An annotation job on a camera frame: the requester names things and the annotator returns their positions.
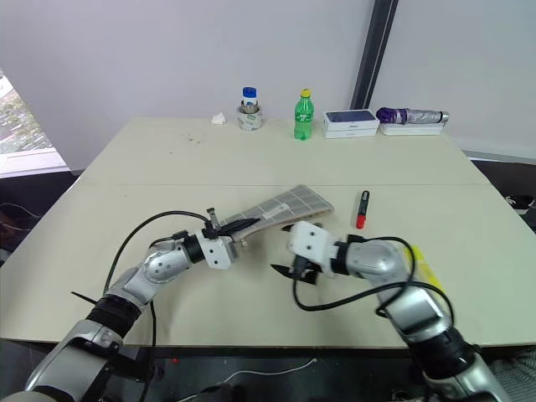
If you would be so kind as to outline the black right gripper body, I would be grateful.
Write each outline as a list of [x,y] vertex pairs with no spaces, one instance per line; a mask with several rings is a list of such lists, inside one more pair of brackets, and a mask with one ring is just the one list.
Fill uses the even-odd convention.
[[320,266],[318,264],[311,262],[305,257],[295,256],[291,268],[292,280],[315,286],[319,272]]

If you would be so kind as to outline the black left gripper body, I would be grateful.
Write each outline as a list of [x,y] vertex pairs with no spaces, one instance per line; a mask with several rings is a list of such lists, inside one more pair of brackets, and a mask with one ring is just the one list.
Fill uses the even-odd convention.
[[221,236],[221,225],[217,218],[214,208],[209,208],[206,210],[208,214],[208,220],[204,223],[204,237],[215,240]]

